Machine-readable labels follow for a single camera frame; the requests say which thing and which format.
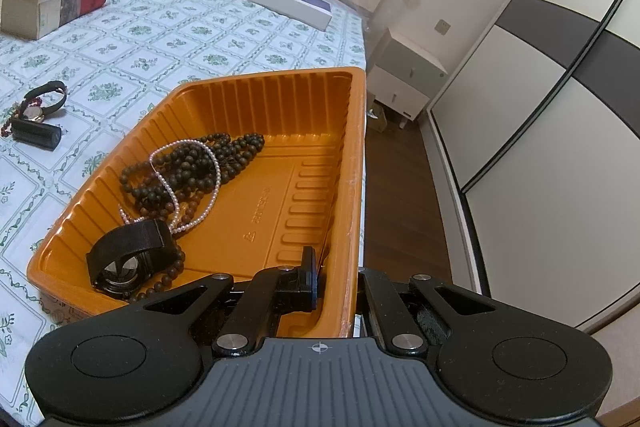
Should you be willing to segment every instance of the floral bedsheet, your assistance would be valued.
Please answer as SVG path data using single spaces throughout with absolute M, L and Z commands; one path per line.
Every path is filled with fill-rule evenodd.
M 2 123 L 32 87 L 59 79 L 69 88 L 65 108 L 47 120 L 63 130 L 55 151 L 0 139 L 0 407 L 5 412 L 27 426 L 42 420 L 24 378 L 25 357 L 45 333 L 79 318 L 30 285 L 26 267 L 85 179 L 185 82 L 260 71 L 364 68 L 361 19 L 336 3 L 332 15 L 327 31 L 319 32 L 245 0 L 108 0 L 37 42 L 0 35 Z M 360 256 L 362 263 L 362 236 Z

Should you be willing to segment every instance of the crosshair mark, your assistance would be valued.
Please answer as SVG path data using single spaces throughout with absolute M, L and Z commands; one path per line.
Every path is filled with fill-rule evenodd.
M 310 346 L 309 349 L 313 349 L 318 355 L 322 355 L 327 349 L 331 349 L 331 346 L 327 346 L 325 343 L 318 342 L 313 346 Z

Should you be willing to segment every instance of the gray stripe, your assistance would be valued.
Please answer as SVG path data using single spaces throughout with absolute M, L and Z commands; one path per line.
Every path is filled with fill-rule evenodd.
M 640 136 L 640 49 L 605 31 L 575 70 L 574 78 Z
M 598 23 L 545 0 L 511 0 L 495 25 L 568 68 Z

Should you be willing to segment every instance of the gold watch face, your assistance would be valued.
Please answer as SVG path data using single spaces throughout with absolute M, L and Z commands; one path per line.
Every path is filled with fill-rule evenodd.
M 44 121 L 44 114 L 42 112 L 42 109 L 35 105 L 33 107 L 27 107 L 22 113 L 22 118 L 32 122 L 40 123 Z

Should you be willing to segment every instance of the drawer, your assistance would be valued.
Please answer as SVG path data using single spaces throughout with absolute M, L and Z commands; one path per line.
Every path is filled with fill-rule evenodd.
M 376 100 L 413 120 L 429 102 L 429 97 L 387 71 L 374 66 L 367 75 L 367 90 Z
M 375 64 L 429 98 L 436 96 L 447 76 L 436 57 L 391 29 L 382 35 L 367 63 Z

